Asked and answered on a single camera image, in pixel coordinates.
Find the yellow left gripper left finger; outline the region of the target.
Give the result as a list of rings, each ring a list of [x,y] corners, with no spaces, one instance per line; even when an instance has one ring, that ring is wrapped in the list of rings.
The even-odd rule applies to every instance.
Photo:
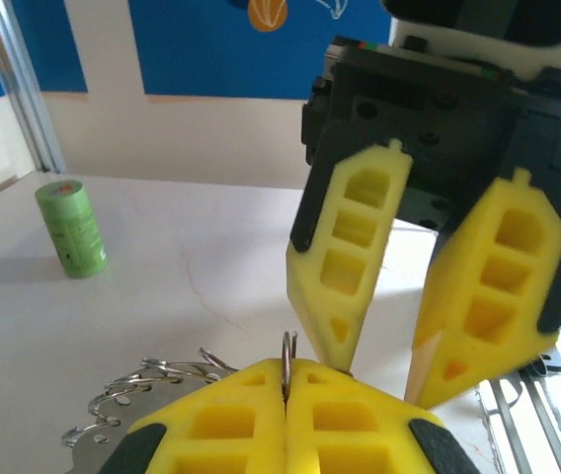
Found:
[[[268,358],[139,420],[102,473],[283,473],[281,361]]]

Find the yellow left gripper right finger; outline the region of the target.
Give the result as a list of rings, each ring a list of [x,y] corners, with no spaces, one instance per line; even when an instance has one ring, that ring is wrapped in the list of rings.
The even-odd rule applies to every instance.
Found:
[[[476,473],[432,413],[312,360],[291,367],[289,473]]]

